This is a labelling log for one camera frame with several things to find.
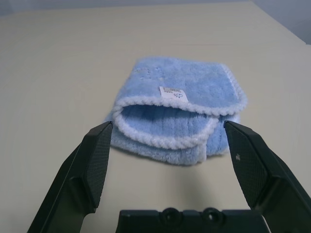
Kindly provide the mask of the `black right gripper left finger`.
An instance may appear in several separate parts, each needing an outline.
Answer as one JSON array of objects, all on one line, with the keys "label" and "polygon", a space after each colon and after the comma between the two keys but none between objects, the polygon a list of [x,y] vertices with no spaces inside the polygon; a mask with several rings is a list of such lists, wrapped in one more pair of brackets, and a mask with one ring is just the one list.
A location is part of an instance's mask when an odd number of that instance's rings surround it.
[{"label": "black right gripper left finger", "polygon": [[104,187],[111,121],[92,128],[58,170],[28,232],[78,233],[99,207]]}]

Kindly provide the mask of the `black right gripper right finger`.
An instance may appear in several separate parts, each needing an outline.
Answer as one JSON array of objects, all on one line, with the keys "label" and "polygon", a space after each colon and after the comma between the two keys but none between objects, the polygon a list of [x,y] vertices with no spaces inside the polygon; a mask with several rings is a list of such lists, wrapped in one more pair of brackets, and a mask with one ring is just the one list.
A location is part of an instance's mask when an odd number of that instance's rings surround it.
[{"label": "black right gripper right finger", "polygon": [[273,233],[309,233],[311,198],[298,179],[252,129],[225,121],[234,172],[250,209]]}]

